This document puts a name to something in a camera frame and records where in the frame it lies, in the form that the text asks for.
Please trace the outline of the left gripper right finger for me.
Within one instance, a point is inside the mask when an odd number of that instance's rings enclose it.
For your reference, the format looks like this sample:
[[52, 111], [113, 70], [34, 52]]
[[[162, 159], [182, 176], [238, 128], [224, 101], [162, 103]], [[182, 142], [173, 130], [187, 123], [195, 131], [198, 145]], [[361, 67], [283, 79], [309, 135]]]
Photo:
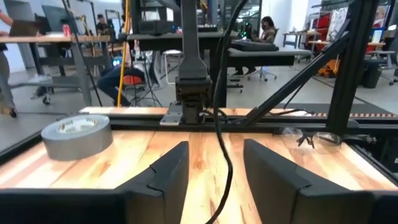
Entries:
[[244, 165], [262, 224], [398, 224], [398, 191], [346, 189], [253, 139]]

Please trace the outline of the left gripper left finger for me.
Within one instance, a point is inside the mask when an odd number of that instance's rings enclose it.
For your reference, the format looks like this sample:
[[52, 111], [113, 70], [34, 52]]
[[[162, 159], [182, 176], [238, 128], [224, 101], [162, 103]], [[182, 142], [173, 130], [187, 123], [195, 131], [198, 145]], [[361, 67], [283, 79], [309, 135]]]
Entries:
[[0, 224], [180, 224], [189, 144], [115, 189], [0, 190]]

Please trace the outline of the black eyeglasses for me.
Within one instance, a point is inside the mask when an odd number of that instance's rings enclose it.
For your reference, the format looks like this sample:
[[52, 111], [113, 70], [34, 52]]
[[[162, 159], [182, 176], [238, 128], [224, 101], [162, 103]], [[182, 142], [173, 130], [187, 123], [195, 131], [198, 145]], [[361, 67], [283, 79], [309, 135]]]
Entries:
[[291, 149], [318, 149], [318, 146], [340, 146], [341, 138], [329, 132], [304, 131], [299, 128], [284, 128], [280, 132], [286, 147]]

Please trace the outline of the person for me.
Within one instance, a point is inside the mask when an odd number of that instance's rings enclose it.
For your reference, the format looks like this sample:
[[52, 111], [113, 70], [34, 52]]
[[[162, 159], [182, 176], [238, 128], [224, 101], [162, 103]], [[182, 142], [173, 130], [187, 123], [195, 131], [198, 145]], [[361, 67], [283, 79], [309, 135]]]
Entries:
[[[7, 24], [8, 26], [12, 26], [13, 24], [13, 19], [11, 19], [9, 16], [5, 15], [5, 13], [0, 10], [0, 20], [3, 21], [3, 23]], [[0, 37], [6, 37], [8, 36], [9, 33], [7, 31], [0, 30]], [[17, 113], [16, 110], [13, 106], [10, 106], [6, 102], [6, 97], [4, 93], [7, 93], [12, 100], [12, 93], [9, 87], [7, 87], [7, 90], [2, 89], [1, 85], [2, 84], [7, 84], [9, 81], [9, 76], [10, 76], [10, 68], [9, 68], [9, 62], [8, 59], [5, 55], [5, 51], [7, 51], [7, 46], [5, 43], [0, 42], [0, 114], [9, 114], [12, 118], [16, 118]]]
[[98, 35], [107, 35], [109, 32], [109, 26], [106, 23], [106, 20], [102, 14], [97, 15], [98, 23], [96, 25], [96, 31]]
[[132, 65], [130, 46], [129, 43], [126, 44], [126, 55], [122, 64], [104, 72], [97, 82], [98, 88], [113, 100], [114, 106], [118, 105], [119, 84], [122, 71], [124, 74], [123, 77], [128, 75], [137, 76], [144, 80], [144, 72]]
[[[262, 29], [262, 34], [260, 35], [260, 37], [252, 37], [251, 40], [253, 42], [263, 42], [267, 44], [273, 44], [277, 34], [277, 29], [275, 28], [274, 21], [270, 16], [266, 16], [261, 19], [261, 29]], [[248, 71], [246, 73], [243, 73], [242, 67], [236, 67], [236, 72], [234, 73], [234, 75], [235, 76], [249, 75], [256, 71], [255, 67], [247, 67], [247, 69]]]

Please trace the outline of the red stool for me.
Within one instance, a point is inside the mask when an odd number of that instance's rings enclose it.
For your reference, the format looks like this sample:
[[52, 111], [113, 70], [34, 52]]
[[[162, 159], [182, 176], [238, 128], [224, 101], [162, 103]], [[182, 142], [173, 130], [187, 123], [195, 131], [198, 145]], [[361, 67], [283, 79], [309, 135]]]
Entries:
[[137, 106], [143, 92], [146, 90], [145, 81], [137, 76], [123, 78], [121, 106]]

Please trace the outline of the orange bag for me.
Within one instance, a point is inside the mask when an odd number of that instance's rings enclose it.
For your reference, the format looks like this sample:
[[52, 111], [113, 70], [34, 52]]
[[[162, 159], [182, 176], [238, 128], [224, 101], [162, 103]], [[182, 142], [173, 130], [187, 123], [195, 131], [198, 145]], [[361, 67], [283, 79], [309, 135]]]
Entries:
[[340, 61], [338, 59], [330, 60], [318, 71], [318, 75], [326, 78], [336, 78]]

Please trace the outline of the dark grey waste bin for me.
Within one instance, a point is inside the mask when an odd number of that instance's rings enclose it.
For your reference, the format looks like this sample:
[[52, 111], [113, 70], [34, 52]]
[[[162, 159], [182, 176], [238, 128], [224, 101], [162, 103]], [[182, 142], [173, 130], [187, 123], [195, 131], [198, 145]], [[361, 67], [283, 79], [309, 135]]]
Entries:
[[379, 71], [380, 60], [367, 60], [362, 77], [362, 86], [364, 88], [375, 88], [381, 76]]

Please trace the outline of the thin black slanted strut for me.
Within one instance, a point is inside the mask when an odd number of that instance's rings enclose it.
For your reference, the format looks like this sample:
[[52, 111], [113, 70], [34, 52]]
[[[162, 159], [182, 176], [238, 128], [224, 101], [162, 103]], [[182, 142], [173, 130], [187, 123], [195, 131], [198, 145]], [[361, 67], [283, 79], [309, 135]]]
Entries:
[[93, 89], [94, 89], [94, 91], [95, 91], [95, 94], [96, 94], [96, 97], [97, 97], [97, 99], [98, 99], [99, 105], [102, 106], [103, 104], [102, 104], [100, 95], [99, 95], [99, 93], [98, 93], [98, 90], [97, 90], [97, 87], [96, 87], [96, 83], [95, 83], [95, 81], [94, 81], [93, 75], [91, 74], [90, 68], [89, 68], [89, 66], [88, 66], [87, 63], [86, 63], [86, 58], [85, 58], [85, 56], [84, 56], [84, 54], [83, 54], [83, 51], [82, 51], [82, 49], [81, 49], [81, 44], [80, 44], [80, 41], [79, 41], [79, 37], [78, 37], [78, 35], [77, 35], [77, 30], [78, 30], [78, 28], [77, 28], [76, 24], [74, 23], [74, 20], [75, 20], [75, 19], [72, 18], [72, 15], [71, 15], [71, 13], [70, 13], [69, 0], [61, 0], [61, 1], [62, 1], [62, 3], [63, 3], [64, 9], [65, 9], [65, 11], [66, 11], [66, 13], [67, 13], [69, 23], [70, 23], [71, 26], [72, 26], [72, 34], [74, 35], [75, 42], [76, 42], [76, 44], [77, 44], [77, 49], [78, 49], [78, 51], [79, 51], [79, 53], [80, 53], [80, 55], [81, 55], [81, 62], [83, 63], [83, 65], [84, 65], [84, 67], [85, 67], [85, 70], [86, 70], [86, 73], [87, 73], [87, 75], [88, 75], [89, 78], [90, 78], [90, 81], [91, 81], [91, 84], [92, 84]]

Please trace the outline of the black keyboard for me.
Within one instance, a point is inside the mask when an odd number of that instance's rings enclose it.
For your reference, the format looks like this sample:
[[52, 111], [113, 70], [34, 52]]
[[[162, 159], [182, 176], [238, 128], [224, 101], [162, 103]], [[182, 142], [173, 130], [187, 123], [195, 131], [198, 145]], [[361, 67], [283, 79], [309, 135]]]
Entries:
[[246, 52], [275, 52], [279, 51], [278, 46], [262, 42], [234, 41], [230, 43], [230, 47]]

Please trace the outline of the long wooden table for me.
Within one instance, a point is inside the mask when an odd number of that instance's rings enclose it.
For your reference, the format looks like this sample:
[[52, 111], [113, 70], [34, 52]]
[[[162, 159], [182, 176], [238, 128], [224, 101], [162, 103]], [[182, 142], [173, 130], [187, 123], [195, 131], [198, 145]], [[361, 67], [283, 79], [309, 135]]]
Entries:
[[[100, 43], [102, 54], [99, 56], [85, 56], [86, 63], [90, 67], [95, 66], [105, 66], [109, 68], [111, 66], [111, 60], [109, 56], [108, 50], [108, 42], [110, 41], [110, 37], [107, 35], [102, 36], [83, 36], [79, 35], [80, 44], [82, 43], [91, 43], [95, 42]], [[45, 86], [45, 87], [53, 87], [53, 88], [79, 88], [83, 95], [83, 101], [86, 106], [92, 105], [91, 99], [91, 81], [89, 76], [86, 73], [85, 67], [81, 62], [81, 55], [77, 49], [77, 44], [75, 42], [74, 37], [49, 37], [49, 36], [41, 36], [41, 37], [0, 37], [0, 42], [5, 44], [15, 44], [15, 43], [28, 43], [32, 52], [32, 56], [34, 58], [35, 66], [39, 76], [33, 79], [30, 79], [27, 82], [22, 82], [14, 85], [14, 87], [20, 86]], [[38, 56], [37, 44], [38, 43], [46, 43], [46, 44], [68, 44], [71, 47], [72, 57], [44, 57], [40, 58]], [[51, 65], [51, 66], [64, 66], [64, 65], [74, 65], [76, 67], [76, 75], [72, 77], [56, 77], [52, 78], [44, 74], [42, 70], [42, 65]]]

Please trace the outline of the black computer box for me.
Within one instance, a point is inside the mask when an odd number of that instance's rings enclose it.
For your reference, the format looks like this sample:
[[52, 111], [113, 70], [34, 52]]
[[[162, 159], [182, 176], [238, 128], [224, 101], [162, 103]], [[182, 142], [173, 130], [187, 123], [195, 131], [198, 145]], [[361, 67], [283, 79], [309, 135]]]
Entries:
[[139, 33], [147, 35], [162, 35], [175, 33], [177, 26], [171, 21], [141, 21], [139, 22]]

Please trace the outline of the black equipment case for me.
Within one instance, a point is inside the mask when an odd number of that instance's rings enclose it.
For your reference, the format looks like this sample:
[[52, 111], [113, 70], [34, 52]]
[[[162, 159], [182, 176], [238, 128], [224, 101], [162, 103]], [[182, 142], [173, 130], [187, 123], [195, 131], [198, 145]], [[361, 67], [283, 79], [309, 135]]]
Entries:
[[71, 32], [78, 32], [75, 16], [72, 12], [56, 6], [42, 5], [43, 12], [48, 20], [51, 31], [62, 32], [63, 26], [69, 25]]

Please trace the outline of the grey duct tape roll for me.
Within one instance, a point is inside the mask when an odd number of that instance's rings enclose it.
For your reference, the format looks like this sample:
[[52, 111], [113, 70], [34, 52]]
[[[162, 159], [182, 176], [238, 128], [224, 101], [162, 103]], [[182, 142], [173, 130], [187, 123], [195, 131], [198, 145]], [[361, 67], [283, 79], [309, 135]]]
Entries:
[[113, 143], [110, 119], [98, 114], [61, 119], [45, 127], [41, 137], [49, 158], [56, 161], [94, 156]]

